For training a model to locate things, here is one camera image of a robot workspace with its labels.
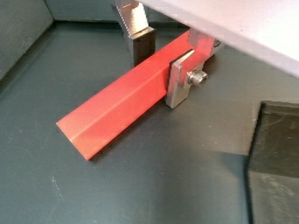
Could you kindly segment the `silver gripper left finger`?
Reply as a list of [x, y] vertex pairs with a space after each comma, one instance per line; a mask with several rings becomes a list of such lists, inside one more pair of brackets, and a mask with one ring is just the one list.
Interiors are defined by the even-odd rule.
[[155, 54], [157, 31], [149, 24], [145, 5], [137, 0], [115, 0], [115, 9], [135, 67]]

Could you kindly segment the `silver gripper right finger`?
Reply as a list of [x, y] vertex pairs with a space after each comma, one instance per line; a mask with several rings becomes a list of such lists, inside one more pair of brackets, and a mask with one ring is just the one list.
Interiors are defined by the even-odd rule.
[[187, 99], [191, 87], [201, 87], [208, 82], [205, 63], [225, 46], [220, 40], [193, 28], [189, 31], [186, 43], [187, 51], [170, 63], [165, 101], [173, 109]]

